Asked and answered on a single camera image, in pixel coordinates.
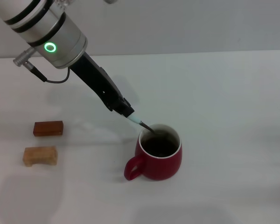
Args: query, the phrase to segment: dark liquid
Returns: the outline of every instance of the dark liquid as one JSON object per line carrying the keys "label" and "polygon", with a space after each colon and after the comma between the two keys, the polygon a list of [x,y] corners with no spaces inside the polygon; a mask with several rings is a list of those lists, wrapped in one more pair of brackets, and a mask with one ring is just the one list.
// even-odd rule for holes
{"label": "dark liquid", "polygon": [[152,137],[142,143],[144,150],[156,157],[167,157],[174,154],[178,149],[178,143],[168,136]]}

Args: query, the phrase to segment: mug handle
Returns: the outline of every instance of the mug handle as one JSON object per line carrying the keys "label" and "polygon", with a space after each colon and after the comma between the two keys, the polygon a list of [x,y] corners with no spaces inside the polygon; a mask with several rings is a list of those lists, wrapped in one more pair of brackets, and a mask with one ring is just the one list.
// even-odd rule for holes
{"label": "mug handle", "polygon": [[135,179],[136,177],[140,176],[142,174],[142,166],[144,163],[144,156],[143,155],[137,155],[133,158],[131,158],[125,168],[125,178],[128,181],[131,181]]}

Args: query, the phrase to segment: notched wooden block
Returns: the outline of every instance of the notched wooden block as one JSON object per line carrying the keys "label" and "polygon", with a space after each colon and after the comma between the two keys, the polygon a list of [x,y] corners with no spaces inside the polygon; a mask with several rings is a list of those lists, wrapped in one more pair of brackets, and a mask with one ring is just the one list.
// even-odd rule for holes
{"label": "notched wooden block", "polygon": [[36,137],[57,136],[62,134],[63,134],[62,120],[35,122],[34,124],[33,135]]}
{"label": "notched wooden block", "polygon": [[26,167],[33,164],[57,164],[58,153],[55,146],[25,148],[23,162]]}

